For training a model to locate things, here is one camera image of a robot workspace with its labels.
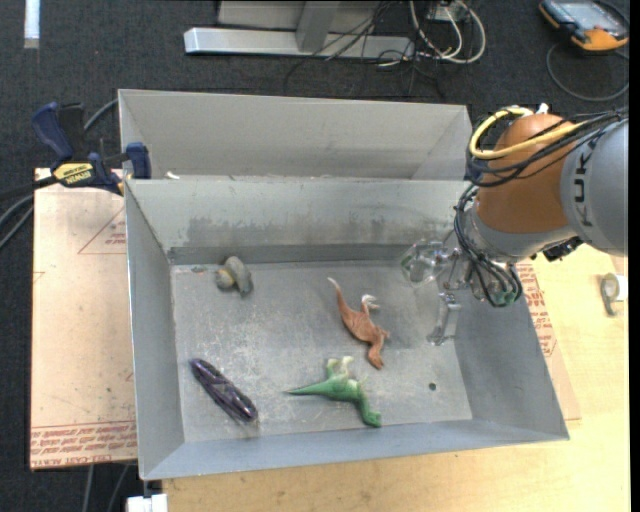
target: metal stand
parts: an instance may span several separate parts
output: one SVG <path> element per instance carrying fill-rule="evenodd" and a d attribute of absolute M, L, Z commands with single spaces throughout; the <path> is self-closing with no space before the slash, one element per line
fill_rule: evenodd
<path fill-rule="evenodd" d="M 348 48 L 339 57 L 397 59 L 413 51 L 406 37 L 359 35 L 379 2 L 363 2 L 364 7 L 357 8 L 343 6 L 345 2 L 288 2 L 273 6 L 278 19 L 272 19 L 273 10 L 256 5 L 267 2 L 242 2 L 225 10 L 229 3 L 237 2 L 223 2 L 220 21 L 257 28 L 192 28 L 184 34 L 187 54 L 328 57 Z"/>

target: wire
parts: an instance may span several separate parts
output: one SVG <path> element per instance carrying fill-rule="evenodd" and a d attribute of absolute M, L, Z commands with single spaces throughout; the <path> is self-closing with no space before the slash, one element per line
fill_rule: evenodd
<path fill-rule="evenodd" d="M 116 499 L 118 498 L 118 492 L 120 491 L 120 487 L 122 486 L 124 477 L 127 475 L 127 471 L 131 466 L 133 466 L 133 464 L 125 464 L 124 468 L 122 469 L 122 472 L 120 473 L 120 478 L 118 478 L 118 483 L 116 483 L 116 486 L 113 489 L 113 493 L 111 494 L 111 499 L 109 500 L 109 506 L 107 507 L 107 512 L 111 512 L 111 510 L 113 509 L 113 505 L 115 505 Z"/>
<path fill-rule="evenodd" d="M 87 484 L 84 489 L 84 499 L 82 501 L 82 512 L 87 512 L 89 510 L 89 496 L 91 495 L 91 484 L 93 483 L 93 472 L 95 466 L 91 464 L 89 466 L 89 470 L 87 471 Z"/>
<path fill-rule="evenodd" d="M 457 4 L 459 4 L 460 6 L 462 6 L 464 9 L 466 9 L 467 13 L 469 14 L 469 16 L 471 17 L 471 20 L 473 21 L 474 25 L 478 27 L 479 31 L 480 31 L 480 48 L 478 49 L 478 51 L 476 52 L 475 55 L 465 58 L 465 59 L 460 59 L 460 58 L 456 58 L 456 56 L 458 55 L 458 53 L 462 50 L 463 47 L 463 37 L 462 37 L 462 33 L 460 32 L 460 29 L 458 28 L 458 24 L 455 22 L 455 20 L 453 19 L 453 16 L 451 15 L 451 11 L 449 9 L 449 7 L 445 6 L 445 12 L 451 22 L 451 25 L 453 26 L 455 32 L 456 32 L 456 37 L 458 39 L 458 48 L 453 51 L 453 52 L 448 52 L 448 51 L 441 51 L 440 49 L 438 49 L 432 42 L 431 40 L 427 37 L 426 33 L 424 32 L 424 30 L 422 30 L 422 28 L 420 27 L 420 23 L 418 22 L 418 17 L 416 15 L 416 10 L 415 10 L 415 2 L 413 0 L 409 1 L 409 13 L 410 13 L 410 17 L 411 17 L 411 23 L 413 24 L 413 27 L 415 28 L 416 32 L 418 33 L 418 35 L 420 36 L 420 38 L 423 40 L 423 42 L 427 45 L 428 48 L 430 48 L 431 50 L 433 50 L 433 52 L 435 52 L 435 56 L 430 55 L 428 53 L 419 53 L 418 55 L 422 56 L 422 57 L 429 57 L 429 58 L 434 58 L 437 60 L 442 60 L 445 62 L 451 62 L 453 64 L 471 64 L 472 62 L 477 61 L 480 57 L 482 57 L 482 55 L 485 52 L 486 49 L 486 45 L 487 45 L 487 36 L 486 36 L 486 32 L 484 29 L 484 25 L 482 24 L 482 21 L 480 20 L 479 16 L 476 14 L 476 12 L 471 9 L 470 7 L 467 6 L 467 4 L 465 4 L 464 2 L 462 2 L 461 0 L 457 0 L 456 2 Z"/>
<path fill-rule="evenodd" d="M 601 133 L 601 130 L 606 128 L 610 124 L 614 122 L 622 121 L 624 119 L 628 119 L 629 108 L 623 107 L 621 109 L 604 112 L 604 113 L 574 116 L 573 118 L 568 118 L 566 121 L 571 122 L 573 120 L 577 120 L 579 118 L 584 118 L 589 116 L 591 116 L 591 118 L 587 119 L 586 121 L 581 121 L 579 123 L 580 126 L 574 132 L 565 134 L 561 138 L 555 140 L 554 142 L 551 142 L 546 147 L 535 152 L 529 157 L 519 162 L 515 162 L 513 164 L 509 164 L 506 166 L 488 167 L 485 160 L 478 159 L 469 151 L 469 149 L 467 149 L 467 169 L 470 171 L 469 174 L 470 174 L 471 182 L 474 185 L 480 186 L 480 187 L 495 187 L 495 186 L 502 185 L 507 181 L 518 178 L 519 175 L 532 163 L 539 161 L 540 159 L 558 151 L 561 148 L 568 147 L 569 145 L 574 143 L 578 143 L 580 139 L 583 139 L 581 142 L 577 144 L 577 146 L 575 146 L 573 149 L 570 149 L 569 151 L 567 151 L 567 153 L 563 155 L 563 156 L 566 156 L 571 151 L 576 150 L 582 144 L 589 142 L 590 140 L 598 137 Z M 500 178 L 490 182 L 483 182 L 482 177 L 484 174 L 494 174 L 494 175 L 498 175 Z"/>
<path fill-rule="evenodd" d="M 448 51 L 442 52 L 435 47 L 435 45 L 431 42 L 431 40 L 425 34 L 424 30 L 422 30 L 422 28 L 420 27 L 420 23 L 418 22 L 418 16 L 416 15 L 415 2 L 413 0 L 409 0 L 409 13 L 411 14 L 411 22 L 413 23 L 413 27 L 416 29 L 416 32 L 418 33 L 420 38 L 426 43 L 426 45 L 429 48 L 431 48 L 441 59 L 452 58 L 455 55 L 457 55 L 462 49 L 462 34 L 460 33 L 460 29 L 458 28 L 458 25 L 456 24 L 456 22 L 453 20 L 453 17 L 451 16 L 451 12 L 449 12 L 448 7 L 445 7 L 445 12 L 447 13 L 447 16 L 449 17 L 449 19 L 451 20 L 451 25 L 454 27 L 456 36 L 458 38 L 458 48 L 453 53 L 450 53 Z"/>
<path fill-rule="evenodd" d="M 495 158 L 502 158 L 504 156 L 515 153 L 516 151 L 521 151 L 523 149 L 530 148 L 531 146 L 535 146 L 536 144 L 553 142 L 555 140 L 558 140 L 559 138 L 565 135 L 575 132 L 578 128 L 580 128 L 584 124 L 584 123 L 578 123 L 578 124 L 570 124 L 564 127 L 558 126 L 551 131 L 546 131 L 541 135 L 537 135 L 536 137 L 529 138 L 523 142 L 519 142 L 517 144 L 514 144 L 513 146 L 509 146 L 497 151 L 478 149 L 478 140 L 485 134 L 485 132 L 493 124 L 495 124 L 501 118 L 508 115 L 517 115 L 519 117 L 523 117 L 531 114 L 533 114 L 531 110 L 529 110 L 528 108 L 522 108 L 522 107 L 506 107 L 494 113 L 493 115 L 488 117 L 471 136 L 471 140 L 469 142 L 469 152 L 476 158 L 480 158 L 482 160 L 492 160 Z"/>
<path fill-rule="evenodd" d="M 349 41 L 345 46 L 343 46 L 342 48 L 337 50 L 332 55 L 329 55 L 328 57 L 326 57 L 324 59 L 324 61 L 327 62 L 327 61 L 333 60 L 333 59 L 343 55 L 347 50 L 352 48 L 358 41 L 360 41 L 360 39 L 362 39 L 363 37 L 365 37 L 368 34 L 369 30 L 377 23 L 377 21 L 380 18 L 380 16 L 384 12 L 386 12 L 387 9 L 393 3 L 395 3 L 395 2 L 381 2 L 380 5 L 376 8 L 374 13 L 370 17 L 367 17 L 365 20 L 361 21 L 360 23 L 358 23 L 357 25 L 355 25 L 351 29 L 349 29 L 346 32 L 340 34 L 334 40 L 332 40 L 329 43 L 325 44 L 319 50 L 316 50 L 312 54 L 305 56 L 302 60 L 300 60 L 299 62 L 294 64 L 291 67 L 291 69 L 289 69 L 289 71 L 287 72 L 287 74 L 284 77 L 284 80 L 283 80 L 283 83 L 282 83 L 283 94 L 285 96 L 287 95 L 287 88 L 288 88 L 289 80 L 291 79 L 291 76 L 293 75 L 293 73 L 295 73 L 296 70 L 298 70 L 305 63 L 307 63 L 309 61 L 309 58 L 317 57 L 320 53 L 326 51 L 328 48 L 330 48 L 331 46 L 336 44 L 338 41 L 344 39 L 345 37 L 347 37 L 349 35 L 352 35 L 355 32 L 356 35 L 354 36 L 354 38 L 351 41 Z"/>
<path fill-rule="evenodd" d="M 29 194 L 28 196 L 18 199 L 6 212 L 2 214 L 2 217 L 0 217 L 0 227 L 2 227 L 6 223 L 7 219 L 14 211 L 20 208 L 23 204 L 31 201 L 32 199 L 33 199 L 33 194 Z M 18 219 L 18 222 L 16 222 L 13 225 L 13 227 L 9 230 L 9 232 L 5 235 L 5 237 L 2 240 L 0 240 L 0 249 L 2 249 L 4 245 L 11 239 L 11 237 L 17 233 L 17 231 L 29 219 L 32 213 L 33 213 L 33 206 L 31 206 L 27 210 L 27 212 L 22 217 L 20 217 L 20 219 Z"/>
<path fill-rule="evenodd" d="M 506 268 L 503 268 L 499 264 L 489 260 L 467 237 L 462 227 L 462 217 L 465 215 L 465 209 L 473 201 L 477 192 L 478 188 L 471 185 L 460 197 L 458 205 L 455 207 L 456 214 L 453 221 L 454 232 L 458 238 L 460 249 L 471 263 L 472 275 L 475 275 L 478 279 L 478 284 L 486 300 L 493 307 L 506 307 L 518 300 L 522 295 L 522 283 L 515 270 L 515 266 L 513 264 L 507 264 Z M 494 291 L 494 293 L 492 293 L 489 290 L 483 272 L 495 279 L 495 282 L 500 286 L 500 292 Z"/>
<path fill-rule="evenodd" d="M 109 103 L 107 103 L 106 105 L 102 106 L 95 114 L 93 114 L 93 116 L 91 116 L 91 118 L 85 123 L 84 125 L 84 131 L 87 132 L 93 125 L 94 123 L 100 119 L 100 117 L 102 117 L 102 115 L 109 110 L 111 107 L 115 106 L 118 104 L 118 99 L 116 98 L 115 100 L 111 100 Z"/>
<path fill-rule="evenodd" d="M 554 83 L 558 87 L 560 87 L 560 89 L 562 89 L 564 92 L 566 92 L 567 94 L 573 96 L 574 98 L 578 98 L 579 100 L 596 102 L 596 101 L 611 101 L 611 100 L 614 100 L 614 99 L 622 96 L 625 92 L 627 92 L 629 90 L 629 81 L 628 80 L 627 80 L 627 83 L 625 85 L 623 85 L 620 89 L 618 89 L 617 92 L 615 92 L 613 94 L 610 94 L 609 96 L 584 96 L 582 94 L 578 94 L 577 92 L 574 92 L 574 91 L 570 90 L 567 86 L 563 85 L 562 82 L 560 82 L 560 80 L 558 79 L 556 74 L 553 72 L 553 69 L 551 67 L 551 56 L 553 55 L 555 50 L 558 48 L 558 46 L 560 46 L 561 44 L 563 44 L 563 43 L 559 42 L 559 43 L 554 44 L 551 48 L 549 48 L 549 51 L 547 52 L 546 65 L 547 65 L 547 72 L 549 73 L 549 76 L 551 77 L 551 80 L 553 80 Z M 623 59 L 629 60 L 629 57 L 626 56 L 623 53 L 614 52 L 614 55 L 618 55 L 619 57 L 622 57 Z"/>
<path fill-rule="evenodd" d="M 629 17 L 620 9 L 618 9 L 615 5 L 610 4 L 609 2 L 605 2 L 604 0 L 594 0 L 594 3 L 601 5 L 603 7 L 605 7 L 605 9 L 609 9 L 613 12 L 615 12 L 620 18 L 622 18 L 625 23 L 627 24 L 628 27 L 631 26 L 631 22 L 629 20 Z M 578 94 L 577 92 L 574 92 L 572 90 L 570 90 L 567 86 L 565 86 L 562 82 L 560 82 L 560 80 L 558 79 L 558 77 L 556 76 L 556 74 L 553 72 L 552 68 L 551 68 L 551 55 L 555 52 L 555 50 L 558 48 L 558 46 L 560 46 L 560 44 L 562 43 L 556 43 L 554 44 L 551 48 L 549 48 L 549 51 L 547 52 L 547 57 L 546 57 L 546 66 L 547 66 L 547 72 L 549 73 L 549 76 L 551 77 L 551 80 L 553 80 L 553 82 L 560 88 L 562 89 L 564 92 L 566 92 L 567 94 L 569 94 L 570 96 L 573 96 L 574 98 L 577 98 L 579 100 L 583 100 L 583 101 L 590 101 L 590 102 L 598 102 L 598 101 L 611 101 L 614 100 L 616 98 L 619 98 L 620 96 L 622 96 L 625 92 L 627 92 L 629 90 L 629 80 L 627 80 L 626 84 L 623 85 L 620 89 L 618 89 L 618 91 L 608 95 L 608 96 L 584 96 L 582 94 Z M 629 60 L 629 56 L 625 55 L 624 53 L 621 53 L 619 50 L 613 52 L 615 55 L 617 55 L 618 57 L 622 57 L 623 59 Z"/>
<path fill-rule="evenodd" d="M 84 125 L 84 132 L 86 133 L 91 129 L 91 127 L 107 112 L 111 107 L 116 105 L 118 100 L 111 100 L 106 105 L 102 106 L 98 111 L 91 116 L 91 118 Z M 18 199 L 2 216 L 0 217 L 0 228 L 7 222 L 9 216 L 15 212 L 20 206 L 27 203 L 28 201 L 33 200 L 33 192 L 30 194 Z M 18 221 L 13 225 L 13 227 L 9 230 L 9 232 L 5 235 L 5 237 L 0 240 L 0 250 L 4 247 L 4 245 L 11 239 L 13 235 L 17 233 L 17 231 L 23 226 L 23 224 L 29 219 L 29 217 L 33 214 L 33 206 L 31 206 L 27 212 L 18 219 Z"/>

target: orange device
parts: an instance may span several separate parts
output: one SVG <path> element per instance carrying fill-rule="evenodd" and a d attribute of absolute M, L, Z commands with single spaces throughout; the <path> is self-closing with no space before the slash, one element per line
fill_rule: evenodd
<path fill-rule="evenodd" d="M 609 53 L 629 41 L 624 19 L 594 1 L 543 0 L 538 8 L 554 28 L 567 32 L 569 40 L 586 53 Z"/>

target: blue clamp handle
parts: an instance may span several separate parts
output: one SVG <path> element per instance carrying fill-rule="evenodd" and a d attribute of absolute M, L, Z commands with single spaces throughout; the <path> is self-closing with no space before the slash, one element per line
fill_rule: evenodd
<path fill-rule="evenodd" d="M 51 169 L 73 158 L 73 148 L 58 122 L 57 110 L 58 104 L 54 101 L 41 107 L 31 117 L 31 126 L 40 141 L 52 148 L 58 156 L 57 162 L 51 166 Z"/>
<path fill-rule="evenodd" d="M 96 172 L 96 177 L 91 182 L 91 186 L 116 187 L 120 183 L 120 177 L 114 172 L 107 172 L 102 164 L 102 159 L 98 153 L 89 153 L 89 161 Z"/>

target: bin floor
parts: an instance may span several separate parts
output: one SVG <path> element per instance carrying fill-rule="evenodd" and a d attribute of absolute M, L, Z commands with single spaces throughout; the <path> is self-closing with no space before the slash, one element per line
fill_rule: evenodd
<path fill-rule="evenodd" d="M 352 356 L 371 408 L 384 425 L 471 419 L 455 344 L 430 345 L 439 307 L 435 283 L 415 286 L 390 261 L 252 264 L 254 289 L 241 297 L 216 287 L 218 265 L 171 270 L 176 354 L 186 442 L 362 428 L 349 403 L 286 391 L 325 379 L 329 358 Z M 334 278 L 353 309 L 377 297 L 374 323 L 390 332 L 384 367 L 343 326 Z M 205 359 L 256 404 L 260 421 L 243 426 L 206 394 L 188 360 Z"/>

